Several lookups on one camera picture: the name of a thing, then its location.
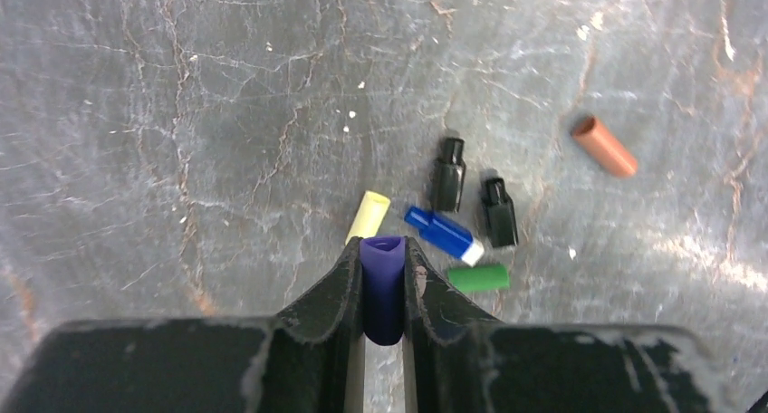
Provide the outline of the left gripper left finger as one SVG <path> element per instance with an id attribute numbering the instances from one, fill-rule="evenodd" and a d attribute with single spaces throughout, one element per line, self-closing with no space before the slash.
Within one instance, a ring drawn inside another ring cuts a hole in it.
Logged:
<path id="1" fill-rule="evenodd" d="M 81 320 L 50 331 L 4 412 L 360 412 L 360 240 L 273 315 Z"/>

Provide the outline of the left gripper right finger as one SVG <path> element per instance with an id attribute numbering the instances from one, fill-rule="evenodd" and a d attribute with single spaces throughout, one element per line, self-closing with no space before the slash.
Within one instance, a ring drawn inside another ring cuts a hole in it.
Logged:
<path id="1" fill-rule="evenodd" d="M 511 324 L 451 286 L 413 238 L 404 268 L 409 412 L 729 412 L 723 372 L 668 325 Z"/>

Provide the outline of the green marker cap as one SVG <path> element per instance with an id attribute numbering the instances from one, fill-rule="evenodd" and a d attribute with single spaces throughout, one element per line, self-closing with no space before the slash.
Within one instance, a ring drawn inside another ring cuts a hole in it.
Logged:
<path id="1" fill-rule="evenodd" d="M 461 293 L 505 290 L 510 276 L 502 264 L 455 267 L 447 270 L 448 281 Z"/>

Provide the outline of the purple marker cap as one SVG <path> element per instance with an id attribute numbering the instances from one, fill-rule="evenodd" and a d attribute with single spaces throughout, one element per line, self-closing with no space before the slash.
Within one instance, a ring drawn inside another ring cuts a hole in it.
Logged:
<path id="1" fill-rule="evenodd" d="M 404 332 L 404 236 L 381 236 L 360 241 L 363 328 L 380 346 L 397 344 Z"/>

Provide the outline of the blue marker cap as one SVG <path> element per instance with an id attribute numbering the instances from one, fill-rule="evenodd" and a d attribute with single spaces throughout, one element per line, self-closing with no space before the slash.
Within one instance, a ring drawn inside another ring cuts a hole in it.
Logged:
<path id="1" fill-rule="evenodd" d="M 478 238 L 465 227 L 433 211 L 411 206 L 404 221 L 425 241 L 469 266 L 475 266 L 485 253 Z"/>

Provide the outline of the black marker cap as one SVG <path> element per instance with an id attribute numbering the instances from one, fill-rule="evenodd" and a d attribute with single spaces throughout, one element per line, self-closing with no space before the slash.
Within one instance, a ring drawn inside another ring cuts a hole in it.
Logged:
<path id="1" fill-rule="evenodd" d="M 457 213 L 460 210 L 466 176 L 465 141 L 444 138 L 432 173 L 430 205 L 433 210 Z"/>
<path id="2" fill-rule="evenodd" d="M 517 246 L 517 230 L 514 202 L 509 196 L 502 178 L 489 178 L 483 183 L 481 197 L 485 216 L 486 235 L 493 248 Z"/>

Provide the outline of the yellow marker cap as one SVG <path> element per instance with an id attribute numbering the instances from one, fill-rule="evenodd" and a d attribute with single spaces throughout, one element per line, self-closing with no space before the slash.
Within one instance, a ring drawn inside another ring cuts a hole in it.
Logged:
<path id="1" fill-rule="evenodd" d="M 346 245 L 354 237 L 371 238 L 376 236 L 389 206 L 390 199 L 388 197 L 367 190 L 360 201 L 344 244 Z"/>

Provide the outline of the brown marker cap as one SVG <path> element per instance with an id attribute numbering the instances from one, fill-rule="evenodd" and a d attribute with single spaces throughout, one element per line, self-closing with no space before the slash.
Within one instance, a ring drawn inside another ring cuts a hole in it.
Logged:
<path id="1" fill-rule="evenodd" d="M 629 178 L 637 173 L 635 157 L 597 117 L 589 116 L 577 123 L 571 137 L 612 176 Z"/>

